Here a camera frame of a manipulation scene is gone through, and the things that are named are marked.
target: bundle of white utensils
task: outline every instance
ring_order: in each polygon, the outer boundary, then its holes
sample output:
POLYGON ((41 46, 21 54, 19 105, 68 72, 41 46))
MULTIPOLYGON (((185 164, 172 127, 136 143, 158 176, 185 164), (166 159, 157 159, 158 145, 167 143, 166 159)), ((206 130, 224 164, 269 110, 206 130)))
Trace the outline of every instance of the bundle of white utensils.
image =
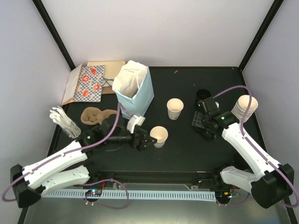
POLYGON ((62 130, 70 137, 75 139, 81 134, 81 129, 73 122, 60 107, 52 107, 50 118, 54 123, 61 126, 62 130))

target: robotic arm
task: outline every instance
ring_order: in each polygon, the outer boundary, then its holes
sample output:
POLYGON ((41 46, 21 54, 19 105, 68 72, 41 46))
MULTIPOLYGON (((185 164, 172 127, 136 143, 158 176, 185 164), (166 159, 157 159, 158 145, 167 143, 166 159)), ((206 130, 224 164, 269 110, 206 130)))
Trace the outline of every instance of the robotic arm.
POLYGON ((75 141, 59 152, 32 165, 22 167, 15 165, 10 170, 11 182, 18 177, 29 173, 13 186, 15 198, 19 208, 26 208, 36 203, 41 196, 54 190, 66 188, 72 185, 92 183, 99 180, 99 173, 92 163, 85 161, 105 151, 105 145, 109 143, 127 143, 139 151, 145 150, 157 142, 150 137, 147 131, 140 128, 144 117, 134 115, 124 126, 124 119, 119 118, 117 126, 112 134, 102 145, 92 149, 76 150, 91 145, 103 139, 111 131, 116 115, 105 119, 101 126, 81 134, 75 141), (72 165, 82 162, 77 168, 66 170, 72 165))
POLYGON ((282 171, 293 183, 294 170, 289 164, 281 165, 273 159, 246 131, 243 136, 238 119, 231 112, 222 113, 213 98, 199 101, 199 107, 193 119, 194 129, 208 139, 215 139, 217 134, 221 134, 248 163, 253 172, 245 172, 234 166, 226 167, 220 172, 224 183, 235 185, 251 193, 263 208, 268 208, 292 194, 289 185, 268 162, 282 171), (267 161, 246 138, 267 158, 267 161))

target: red food illustration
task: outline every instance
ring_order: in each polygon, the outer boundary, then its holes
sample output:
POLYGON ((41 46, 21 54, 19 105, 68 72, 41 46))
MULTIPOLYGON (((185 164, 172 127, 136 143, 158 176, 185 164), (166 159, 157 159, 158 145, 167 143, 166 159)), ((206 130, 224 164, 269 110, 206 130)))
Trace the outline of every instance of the red food illustration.
POLYGON ((89 80, 89 76, 84 76, 84 77, 82 78, 82 81, 85 82, 85 83, 88 82, 88 80, 89 80))
POLYGON ((97 74, 97 70, 95 68, 90 68, 89 70, 94 76, 97 74))
POLYGON ((96 84, 96 85, 93 86, 93 90, 96 90, 96 91, 97 91, 97 90, 99 90, 99 89, 100 89, 100 85, 99 85, 99 84, 96 84))
POLYGON ((83 93, 82 93, 82 96, 83 97, 87 97, 89 94, 88 90, 84 90, 83 93))

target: black cup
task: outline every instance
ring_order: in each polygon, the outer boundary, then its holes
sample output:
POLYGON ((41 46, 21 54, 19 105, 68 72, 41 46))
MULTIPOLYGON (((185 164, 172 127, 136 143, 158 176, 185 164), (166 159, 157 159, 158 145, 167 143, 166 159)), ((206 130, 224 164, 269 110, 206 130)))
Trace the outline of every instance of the black cup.
POLYGON ((196 98, 195 98, 195 106, 198 107, 198 101, 201 99, 201 100, 204 100, 206 98, 209 98, 211 97, 212 94, 209 90, 206 90, 206 89, 199 89, 197 90, 196 92, 196 98))

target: black table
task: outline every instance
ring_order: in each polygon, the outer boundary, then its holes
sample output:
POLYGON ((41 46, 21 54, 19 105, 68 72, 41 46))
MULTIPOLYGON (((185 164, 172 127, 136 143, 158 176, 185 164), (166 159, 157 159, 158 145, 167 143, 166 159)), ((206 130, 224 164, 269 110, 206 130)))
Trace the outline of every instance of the black table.
MULTIPOLYGON (((198 179, 211 178, 215 168, 231 163, 237 158, 236 150, 221 136, 215 141, 202 138, 192 128, 195 93, 204 88, 216 95, 234 85, 244 84, 237 68, 150 68, 155 97, 146 114, 143 129, 150 131, 163 126, 169 137, 163 148, 149 147, 139 152, 125 145, 122 148, 98 154, 90 158, 103 175, 123 182, 191 183, 198 179), (171 98, 184 102, 184 109, 177 120, 170 120, 166 103, 171 98)), ((246 94, 244 89, 228 92, 216 100, 221 110, 230 111, 237 99, 246 94)), ((116 95, 103 95, 100 103, 71 103, 67 115, 74 120, 82 132, 92 128, 80 121, 82 111, 89 107, 101 110, 116 109, 116 95)), ((255 116, 244 125, 245 129, 261 146, 263 142, 255 116)), ((59 129, 56 130, 50 154, 64 148, 72 139, 59 129)))

